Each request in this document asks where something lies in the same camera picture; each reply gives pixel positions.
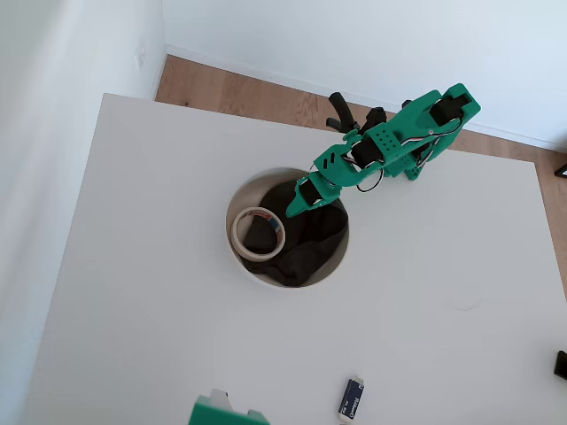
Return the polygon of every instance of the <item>black object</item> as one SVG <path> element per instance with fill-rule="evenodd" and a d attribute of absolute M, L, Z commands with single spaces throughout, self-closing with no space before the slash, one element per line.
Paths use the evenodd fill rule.
<path fill-rule="evenodd" d="M 362 139 L 359 143 L 355 144 L 351 150 L 351 155 L 353 155 L 356 165 L 360 168 L 365 168 L 373 162 L 382 161 L 384 159 L 384 155 L 370 137 Z"/>
<path fill-rule="evenodd" d="M 424 153 L 425 151 L 427 151 L 429 149 L 429 147 L 431 146 L 431 143 L 426 143 L 422 146 L 420 146 L 419 148 L 415 148 L 411 151 L 411 154 L 416 157 L 416 158 L 420 158 L 422 156 L 422 153 Z"/>
<path fill-rule="evenodd" d="M 461 108 L 470 103 L 470 100 L 465 95 L 458 97 L 446 97 L 439 100 L 429 110 L 429 114 L 435 120 L 438 126 L 444 126 L 450 120 L 462 117 Z"/>
<path fill-rule="evenodd" d="M 555 171 L 555 175 L 557 177 L 563 177 L 564 179 L 567 179 L 567 164 Z"/>
<path fill-rule="evenodd" d="M 563 379 L 567 379 L 567 353 L 558 352 L 557 362 L 555 363 L 554 374 L 561 376 Z"/>
<path fill-rule="evenodd" d="M 350 420 L 353 420 L 356 415 L 356 409 L 361 402 L 363 390 L 363 383 L 349 379 L 348 384 L 346 385 L 345 395 L 343 396 L 343 400 L 340 402 L 338 412 L 347 418 L 350 418 Z"/>
<path fill-rule="evenodd" d="M 291 219 L 285 210 L 295 197 L 296 181 L 272 188 L 260 202 L 282 221 L 285 245 L 272 259 L 254 263 L 242 259 L 254 274 L 266 274 L 284 286 L 303 285 L 333 255 L 348 229 L 348 214 L 340 200 L 303 212 Z M 274 229 L 260 217 L 254 217 L 243 245 L 252 252 L 273 250 Z"/>
<path fill-rule="evenodd" d="M 301 193 L 301 196 L 305 199 L 305 202 L 307 202 L 309 205 L 314 205 L 315 202 L 322 199 L 319 190 L 317 190 L 317 188 L 315 187 L 313 182 L 311 182 L 310 179 L 305 180 L 305 182 L 301 186 L 299 186 L 299 192 Z"/>
<path fill-rule="evenodd" d="M 333 118 L 327 119 L 327 127 L 331 127 L 337 130 L 339 133 L 348 133 L 351 130 L 359 129 L 361 126 L 354 120 L 348 103 L 346 102 L 343 95 L 338 92 L 333 93 L 329 96 L 329 102 L 337 111 L 340 121 Z"/>
<path fill-rule="evenodd" d="M 362 126 L 360 130 L 358 130 L 359 135 L 363 135 L 371 128 L 381 124 L 383 122 L 388 121 L 388 117 L 386 117 L 386 112 L 384 108 L 372 108 L 369 113 L 366 115 L 366 123 Z"/>

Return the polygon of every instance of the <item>white wall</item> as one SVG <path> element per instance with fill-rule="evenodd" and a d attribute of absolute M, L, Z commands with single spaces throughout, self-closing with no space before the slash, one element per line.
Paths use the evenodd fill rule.
<path fill-rule="evenodd" d="M 102 95 L 151 98 L 163 37 L 160 0 L 0 5 L 2 424 L 27 395 Z"/>
<path fill-rule="evenodd" d="M 483 107 L 471 129 L 567 148 L 564 0 L 163 3 L 178 56 L 393 112 L 462 82 Z"/>

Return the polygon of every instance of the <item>tape roll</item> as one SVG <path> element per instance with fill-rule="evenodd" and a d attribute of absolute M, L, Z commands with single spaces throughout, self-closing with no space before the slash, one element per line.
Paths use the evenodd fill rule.
<path fill-rule="evenodd" d="M 272 228 L 274 228 L 277 237 L 277 244 L 276 244 L 276 248 L 269 254 L 256 254 L 255 252 L 248 251 L 245 248 L 245 246 L 242 245 L 242 242 L 240 242 L 240 240 L 238 239 L 238 224 L 242 219 L 250 216 L 261 217 L 262 219 L 266 220 L 272 226 Z M 284 225 L 273 212 L 267 210 L 266 208 L 262 208 L 260 206 L 253 206 L 250 208 L 246 208 L 235 218 L 235 220 L 232 223 L 232 229 L 230 230 L 230 241 L 232 242 L 232 247 L 242 258 L 248 259 L 255 263 L 260 263 L 261 261 L 268 261 L 269 259 L 275 257 L 279 253 L 279 251 L 281 251 L 282 248 L 284 247 L 285 244 Z"/>

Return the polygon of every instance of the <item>black cloth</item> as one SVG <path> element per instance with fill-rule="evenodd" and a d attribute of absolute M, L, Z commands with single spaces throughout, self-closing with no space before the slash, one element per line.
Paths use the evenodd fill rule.
<path fill-rule="evenodd" d="M 296 181 L 272 188 L 260 202 L 282 221 L 285 245 L 272 259 L 254 263 L 242 259 L 246 269 L 254 274 L 267 274 L 284 286 L 303 285 L 333 255 L 348 229 L 348 214 L 337 199 L 329 205 L 306 211 L 288 219 L 285 210 L 295 197 Z M 272 252 L 276 233 L 261 217 L 254 217 L 243 245 L 259 254 Z"/>

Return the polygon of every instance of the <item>baseboard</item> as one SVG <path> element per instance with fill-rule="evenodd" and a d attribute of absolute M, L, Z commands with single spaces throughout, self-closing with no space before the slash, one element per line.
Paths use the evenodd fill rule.
<path fill-rule="evenodd" d="M 309 81 L 297 80 L 294 78 L 287 77 L 285 75 L 281 75 L 279 73 L 266 72 L 260 69 L 254 69 L 249 67 L 248 65 L 239 62 L 220 59 L 220 58 L 213 58 L 201 53 L 197 53 L 195 51 L 190 51 L 183 49 L 181 47 L 173 46 L 171 44 L 167 45 L 167 54 L 176 56 L 178 58 L 191 60 L 193 62 L 197 62 L 202 65 L 219 68 L 224 71 L 229 71 L 231 73 L 238 73 L 241 75 L 245 75 L 247 77 L 256 78 L 258 80 L 273 82 L 274 84 L 278 84 L 280 86 L 291 87 L 292 89 L 302 90 L 308 93 L 314 93 L 316 95 L 327 97 L 334 91 L 337 91 L 336 89 L 320 86 L 318 84 L 314 84 Z M 394 112 L 394 113 L 399 112 L 401 108 L 401 105 L 393 104 L 391 102 L 385 102 L 379 99 L 356 95 L 353 93 L 346 93 L 345 91 L 342 90 L 341 93 L 347 102 L 351 102 L 353 104 L 362 104 L 364 106 L 369 106 L 369 107 L 382 106 L 388 112 Z M 464 128 L 470 131 L 474 131 L 476 133 L 481 133 L 483 135 L 493 135 L 495 137 L 500 137 L 502 139 L 508 139 L 514 142 L 529 144 L 531 146 L 537 146 L 539 148 L 549 149 L 552 151 L 567 152 L 567 146 L 561 143 L 540 140 L 527 135 L 519 135 L 499 128 L 483 126 L 481 124 L 475 124 L 475 123 L 468 123 Z"/>
<path fill-rule="evenodd" d="M 169 45 L 164 44 L 163 50 L 161 52 L 161 66 L 158 69 L 156 76 L 153 79 L 153 85 L 151 86 L 151 100 L 156 100 L 158 95 L 159 83 L 161 82 L 161 75 L 163 75 L 163 70 L 166 68 L 167 54 L 169 52 Z"/>

